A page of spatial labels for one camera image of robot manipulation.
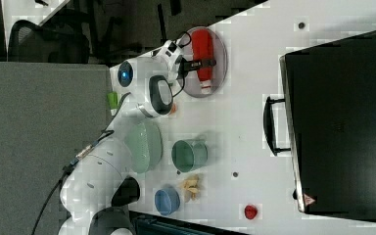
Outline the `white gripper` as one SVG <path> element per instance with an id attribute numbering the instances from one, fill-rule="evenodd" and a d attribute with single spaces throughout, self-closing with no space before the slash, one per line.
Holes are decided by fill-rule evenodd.
<path id="1" fill-rule="evenodd" d="M 215 59 L 188 60 L 184 57 L 184 51 L 176 43 L 168 40 L 153 56 L 164 64 L 168 80 L 184 78 L 189 71 L 196 71 L 200 67 L 211 68 L 216 65 Z"/>

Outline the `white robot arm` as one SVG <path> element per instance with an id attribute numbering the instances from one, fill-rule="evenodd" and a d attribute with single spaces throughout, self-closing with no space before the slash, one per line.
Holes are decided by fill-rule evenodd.
<path id="1" fill-rule="evenodd" d="M 138 198 L 140 188 L 122 176 L 124 163 L 133 156 L 124 139 L 144 119 L 170 113 L 172 81 L 216 64 L 212 47 L 201 48 L 188 61 L 182 47 L 169 40 L 156 55 L 128 59 L 116 67 L 116 79 L 127 93 L 102 135 L 65 169 L 60 200 L 70 218 L 58 235 L 134 235 L 122 208 Z"/>

